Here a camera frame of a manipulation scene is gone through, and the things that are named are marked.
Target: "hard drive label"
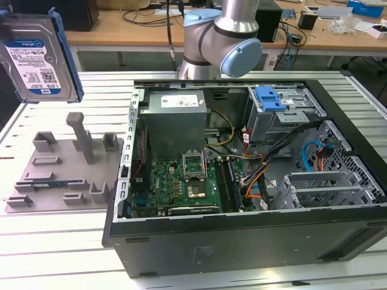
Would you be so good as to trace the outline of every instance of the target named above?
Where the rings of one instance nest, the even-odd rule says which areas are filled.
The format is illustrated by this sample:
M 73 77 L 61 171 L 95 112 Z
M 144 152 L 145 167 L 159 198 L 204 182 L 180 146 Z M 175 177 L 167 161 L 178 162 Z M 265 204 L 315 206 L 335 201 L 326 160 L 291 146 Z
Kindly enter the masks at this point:
M 38 95 L 55 95 L 61 87 L 53 66 L 45 58 L 47 49 L 39 39 L 13 40 L 5 43 L 24 85 Z

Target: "small white box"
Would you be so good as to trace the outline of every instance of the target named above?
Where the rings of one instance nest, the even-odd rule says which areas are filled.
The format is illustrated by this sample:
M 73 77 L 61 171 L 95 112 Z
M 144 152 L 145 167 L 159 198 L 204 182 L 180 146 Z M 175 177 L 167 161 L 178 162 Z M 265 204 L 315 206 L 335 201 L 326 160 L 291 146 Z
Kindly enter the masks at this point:
M 367 33 L 379 39 L 387 39 L 387 26 L 377 24 L 372 26 Z

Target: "gray power supply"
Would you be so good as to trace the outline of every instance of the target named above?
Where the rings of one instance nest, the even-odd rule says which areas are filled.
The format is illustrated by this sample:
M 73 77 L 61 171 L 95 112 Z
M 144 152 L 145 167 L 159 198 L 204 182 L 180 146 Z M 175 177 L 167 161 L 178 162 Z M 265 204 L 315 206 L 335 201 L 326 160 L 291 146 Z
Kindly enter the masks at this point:
M 149 130 L 152 160 L 178 160 L 182 152 L 201 152 L 206 117 L 203 91 L 152 92 L 149 106 L 140 114 Z

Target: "yellow wire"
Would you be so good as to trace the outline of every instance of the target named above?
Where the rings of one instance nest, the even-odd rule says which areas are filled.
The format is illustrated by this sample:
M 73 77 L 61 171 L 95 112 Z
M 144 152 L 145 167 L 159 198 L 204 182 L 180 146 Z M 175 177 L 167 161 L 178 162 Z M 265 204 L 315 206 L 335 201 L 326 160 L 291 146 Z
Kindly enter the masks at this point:
M 230 135 L 230 138 L 229 138 L 229 139 L 227 139 L 227 140 L 225 140 L 225 141 L 223 141 L 223 142 L 219 142 L 219 143 L 215 143 L 215 144 L 205 144 L 204 146 L 205 146 L 205 147 L 208 147 L 208 146 L 222 146 L 222 145 L 227 144 L 228 142 L 231 142 L 232 138 L 234 138 L 234 133 L 235 133 L 235 128 L 234 128 L 234 126 L 232 126 L 231 121 L 230 121 L 225 115 L 223 115 L 222 113 L 220 113 L 220 111 L 215 110 L 215 109 L 211 109 L 211 111 L 214 111 L 214 112 L 218 113 L 220 116 L 222 116 L 223 119 L 225 119 L 225 120 L 228 122 L 228 124 L 230 124 L 230 127 L 231 127 L 231 135 Z

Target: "open computer tower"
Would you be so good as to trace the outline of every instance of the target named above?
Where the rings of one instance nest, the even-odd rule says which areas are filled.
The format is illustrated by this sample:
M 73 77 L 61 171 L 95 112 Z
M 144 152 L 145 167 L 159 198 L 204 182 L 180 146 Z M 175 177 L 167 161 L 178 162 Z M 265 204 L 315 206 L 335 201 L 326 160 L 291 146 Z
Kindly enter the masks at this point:
M 350 260 L 386 172 L 316 80 L 135 82 L 105 234 L 130 277 Z

